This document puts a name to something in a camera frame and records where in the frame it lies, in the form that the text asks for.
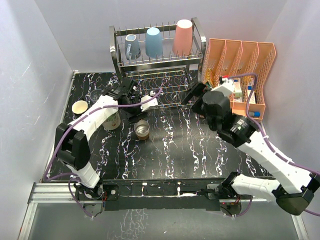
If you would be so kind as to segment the cream and brown steel cup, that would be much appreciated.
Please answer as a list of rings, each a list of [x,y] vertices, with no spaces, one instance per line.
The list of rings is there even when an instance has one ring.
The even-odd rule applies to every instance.
[[[133,126],[134,132],[139,140],[146,140],[150,135],[150,125],[145,120],[139,120]]]

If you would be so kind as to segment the cream floral mug green inside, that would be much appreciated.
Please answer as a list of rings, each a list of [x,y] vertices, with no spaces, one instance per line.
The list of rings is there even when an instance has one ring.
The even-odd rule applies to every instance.
[[[111,115],[106,121],[103,122],[102,126],[106,131],[112,131],[117,129],[121,124],[120,114],[117,111],[115,114]]]

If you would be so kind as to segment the clear plastic cup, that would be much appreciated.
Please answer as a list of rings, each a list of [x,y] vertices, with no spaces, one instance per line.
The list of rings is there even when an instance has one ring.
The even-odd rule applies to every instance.
[[[102,94],[103,94],[103,90],[102,89],[93,90],[89,94],[89,98],[90,98],[90,101],[92,102],[92,104],[95,104]]]

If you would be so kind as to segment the pink plastic cup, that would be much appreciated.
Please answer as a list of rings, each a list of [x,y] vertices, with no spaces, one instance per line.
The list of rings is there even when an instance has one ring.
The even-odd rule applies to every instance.
[[[189,56],[192,52],[193,23],[181,19],[176,24],[172,51],[177,57]]]

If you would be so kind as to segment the black cup cream interior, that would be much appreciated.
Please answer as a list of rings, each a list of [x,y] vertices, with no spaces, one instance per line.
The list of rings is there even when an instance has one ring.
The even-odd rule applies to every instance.
[[[82,115],[87,109],[88,103],[84,100],[78,100],[71,106],[71,110],[75,115]]]

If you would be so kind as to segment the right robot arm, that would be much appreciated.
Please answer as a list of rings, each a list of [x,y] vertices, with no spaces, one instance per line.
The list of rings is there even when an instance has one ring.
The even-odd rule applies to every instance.
[[[181,104],[186,105],[191,98],[196,98],[191,109],[205,118],[209,129],[256,160],[273,179],[249,177],[235,171],[214,193],[230,199],[241,195],[263,198],[276,202],[285,212],[299,216],[307,210],[320,187],[319,174],[299,168],[290,160],[283,160],[266,142],[259,124],[232,112],[227,92],[223,86],[210,90],[197,82],[183,94]]]

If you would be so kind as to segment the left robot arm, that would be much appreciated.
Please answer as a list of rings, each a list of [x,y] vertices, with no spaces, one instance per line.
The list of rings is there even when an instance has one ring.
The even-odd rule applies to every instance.
[[[91,107],[82,109],[80,101],[73,104],[72,110],[78,117],[57,126],[52,158],[70,169],[78,191],[93,200],[103,195],[101,178],[90,163],[92,135],[120,109],[128,113],[130,121],[144,118],[150,107],[158,105],[161,93],[162,89],[156,89],[142,96],[137,83],[124,78],[120,85],[105,88]]]

